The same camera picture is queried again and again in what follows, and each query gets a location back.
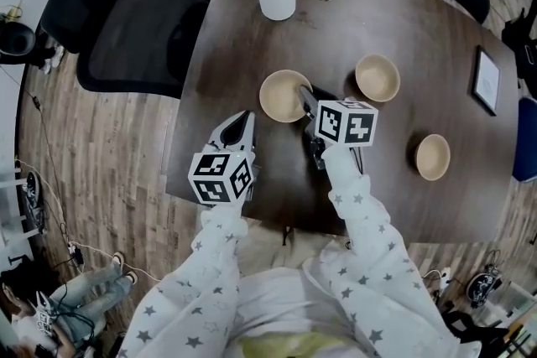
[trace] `dark wooden table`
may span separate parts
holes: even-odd
[[[471,96],[481,45],[501,70],[498,116]],[[271,22],[258,0],[211,0],[190,62],[172,143],[166,192],[196,201],[187,172],[212,129],[244,109],[257,114],[261,172],[245,216],[311,231],[341,234],[344,225],[302,141],[304,120],[281,124],[258,101],[263,80],[297,70],[337,96],[360,95],[355,64],[388,56],[401,88],[374,103],[374,145],[365,148],[372,193],[407,241],[493,238],[514,163],[518,96],[513,53],[472,18],[442,0],[297,0],[295,15]],[[412,151],[427,133],[443,135],[451,165],[436,181],[414,170]]]

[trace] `blue object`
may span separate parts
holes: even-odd
[[[519,182],[537,178],[537,101],[519,101],[519,132],[514,155],[513,176]]]

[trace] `jeans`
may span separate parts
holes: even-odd
[[[108,283],[107,291],[91,302],[82,304],[82,299],[91,289],[103,283]],[[50,296],[50,302],[61,314],[72,313],[81,317],[61,315],[56,322],[74,344],[91,334],[91,324],[94,335],[97,335],[106,323],[104,313],[127,297],[132,287],[133,283],[122,276],[121,267],[115,262],[109,267],[82,273],[56,289]]]

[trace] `power strip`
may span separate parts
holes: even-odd
[[[450,282],[451,282],[451,268],[449,266],[444,267],[440,275],[440,295],[442,295],[444,290],[449,286]]]

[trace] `white sleeve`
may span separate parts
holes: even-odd
[[[193,253],[142,299],[119,358],[220,356],[238,300],[235,246],[248,225],[241,207],[216,206],[201,214]]]
[[[332,190],[329,199],[347,224],[352,250],[329,245],[307,262],[312,282],[334,296],[354,324],[356,340],[390,357],[455,357],[458,340],[446,328],[403,238],[382,203],[370,195],[348,148],[323,153]]]

